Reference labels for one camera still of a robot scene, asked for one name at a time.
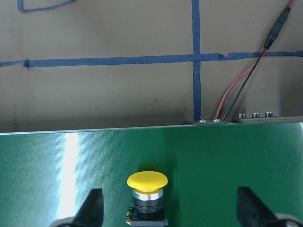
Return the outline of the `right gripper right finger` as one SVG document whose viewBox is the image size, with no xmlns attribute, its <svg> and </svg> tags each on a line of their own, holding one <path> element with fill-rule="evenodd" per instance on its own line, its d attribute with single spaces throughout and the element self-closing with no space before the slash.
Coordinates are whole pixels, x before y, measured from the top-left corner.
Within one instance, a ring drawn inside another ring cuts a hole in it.
<svg viewBox="0 0 303 227">
<path fill-rule="evenodd" d="M 301 227 L 294 216 L 274 214 L 247 186 L 237 189 L 237 219 L 243 227 Z"/>
</svg>

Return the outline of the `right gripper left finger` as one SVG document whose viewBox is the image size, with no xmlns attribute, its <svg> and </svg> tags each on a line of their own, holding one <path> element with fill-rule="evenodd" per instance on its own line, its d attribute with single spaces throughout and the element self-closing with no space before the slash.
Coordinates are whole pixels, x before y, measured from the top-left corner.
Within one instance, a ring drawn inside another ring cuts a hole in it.
<svg viewBox="0 0 303 227">
<path fill-rule="evenodd" d="M 74 217 L 58 219 L 52 227 L 101 227 L 104 221 L 102 188 L 91 189 Z"/>
</svg>

